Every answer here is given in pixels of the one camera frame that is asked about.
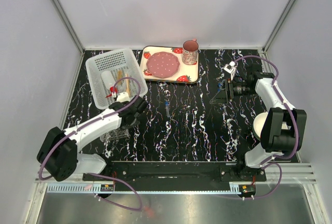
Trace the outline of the wooden test tube clamp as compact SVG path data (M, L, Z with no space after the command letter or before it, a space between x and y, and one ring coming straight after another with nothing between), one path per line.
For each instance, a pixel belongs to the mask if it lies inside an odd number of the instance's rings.
M129 79L126 79L125 81L126 81L126 92L127 92L128 96L130 96L130 81L129 81Z

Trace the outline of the white red-capped wash bottle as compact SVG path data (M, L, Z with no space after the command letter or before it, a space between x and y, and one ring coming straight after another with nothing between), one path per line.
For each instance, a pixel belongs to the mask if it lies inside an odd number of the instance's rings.
M115 84L115 80L111 74L110 71L103 71L101 73L101 78L102 81L105 84L105 87L107 89L107 94L106 94L106 98L116 98L117 97L117 88L114 86Z

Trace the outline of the brown test tube brush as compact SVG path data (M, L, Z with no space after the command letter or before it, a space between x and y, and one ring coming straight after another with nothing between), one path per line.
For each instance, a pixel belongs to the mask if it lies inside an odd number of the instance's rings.
M117 89L117 93L119 93L122 89L122 80L121 78L123 77L123 72L122 71L118 71L117 73L117 86L116 86L116 89Z

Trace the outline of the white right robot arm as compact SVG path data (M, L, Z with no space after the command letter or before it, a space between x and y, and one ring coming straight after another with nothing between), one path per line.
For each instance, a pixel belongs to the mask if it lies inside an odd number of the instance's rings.
M255 117L252 126L260 143L245 153L242 164L235 169L237 178L245 181L254 175L254 169L276 158L291 159L295 155L302 145L307 113L286 99L273 73L263 72L257 64L248 68L246 78L236 76L236 70L235 62L224 66L229 77L211 103L228 104L240 96L257 95L267 110Z

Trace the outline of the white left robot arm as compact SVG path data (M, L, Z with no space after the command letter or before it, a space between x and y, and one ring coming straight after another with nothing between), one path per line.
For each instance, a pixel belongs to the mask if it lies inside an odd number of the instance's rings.
M72 128L50 129L37 154L40 180L64 181L72 174L93 173L100 180L112 175L112 168L98 154L80 151L89 143L114 130L126 130L138 124L147 102L140 96L131 101L116 101L102 113Z

